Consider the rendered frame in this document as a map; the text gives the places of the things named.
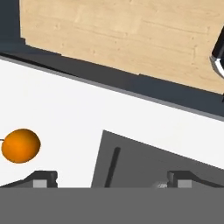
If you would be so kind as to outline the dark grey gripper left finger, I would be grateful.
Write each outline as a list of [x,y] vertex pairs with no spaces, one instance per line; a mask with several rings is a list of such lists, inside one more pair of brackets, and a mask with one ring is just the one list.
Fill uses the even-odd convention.
[[34,171],[24,179],[1,185],[1,188],[57,188],[57,178],[56,171]]

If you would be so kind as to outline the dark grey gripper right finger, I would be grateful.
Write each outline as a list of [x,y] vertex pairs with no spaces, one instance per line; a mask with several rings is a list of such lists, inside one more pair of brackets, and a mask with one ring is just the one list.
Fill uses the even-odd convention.
[[224,188],[224,185],[201,179],[191,171],[168,171],[167,178],[167,186],[172,188]]

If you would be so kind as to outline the grey sink basin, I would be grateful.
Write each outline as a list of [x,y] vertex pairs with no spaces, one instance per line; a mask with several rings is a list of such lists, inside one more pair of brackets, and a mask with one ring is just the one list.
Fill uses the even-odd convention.
[[190,171],[201,179],[224,186],[224,169],[103,131],[93,187],[105,187],[116,147],[121,151],[110,187],[152,187],[168,181],[168,171]]

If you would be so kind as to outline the orange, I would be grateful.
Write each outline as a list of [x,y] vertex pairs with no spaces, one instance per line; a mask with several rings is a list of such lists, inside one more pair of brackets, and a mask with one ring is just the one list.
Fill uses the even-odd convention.
[[16,129],[3,140],[1,151],[12,163],[26,163],[37,156],[41,142],[36,133],[29,129]]

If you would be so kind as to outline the dark grey sink faucet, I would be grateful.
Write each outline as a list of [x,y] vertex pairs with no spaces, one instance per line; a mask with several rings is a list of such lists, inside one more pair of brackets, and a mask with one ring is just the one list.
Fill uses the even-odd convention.
[[111,163],[110,163],[110,166],[109,166],[109,169],[108,169],[108,176],[107,176],[106,182],[105,182],[105,187],[106,188],[110,187],[110,185],[111,185],[111,182],[112,182],[112,179],[113,179],[113,176],[114,176],[114,172],[115,172],[115,169],[116,169],[116,164],[117,164],[117,161],[118,161],[118,158],[119,158],[120,151],[121,151],[120,147],[116,147],[114,149],[113,156],[112,156],[112,159],[111,159]]

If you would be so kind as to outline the black and chrome object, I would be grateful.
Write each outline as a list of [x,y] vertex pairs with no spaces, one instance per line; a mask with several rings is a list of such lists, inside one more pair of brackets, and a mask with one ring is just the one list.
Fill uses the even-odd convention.
[[224,26],[212,50],[210,61],[213,70],[224,79]]

